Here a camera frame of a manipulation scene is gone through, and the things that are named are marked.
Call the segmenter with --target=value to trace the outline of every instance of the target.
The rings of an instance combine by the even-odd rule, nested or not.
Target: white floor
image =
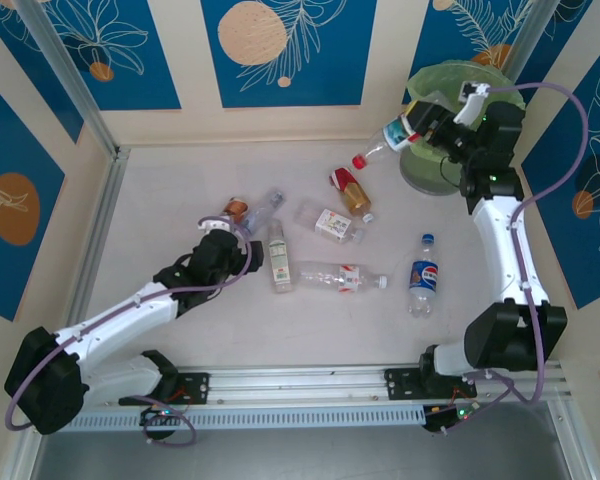
[[[374,364],[417,361],[428,345],[461,338],[491,302],[482,242],[459,195],[422,195],[405,183],[397,162],[375,165],[357,174],[376,215],[361,245],[332,244],[292,223],[306,197],[344,210],[328,175],[359,148],[358,142],[285,142],[134,149],[89,315],[190,252],[201,238],[196,221],[217,213],[229,197],[255,203],[277,186],[288,197],[278,218],[292,261],[367,264],[391,275],[389,288],[357,296],[308,289],[279,295],[262,268],[121,354],[157,348],[180,366]],[[437,304],[426,320],[406,311],[408,270],[424,232],[436,235],[441,264]]]

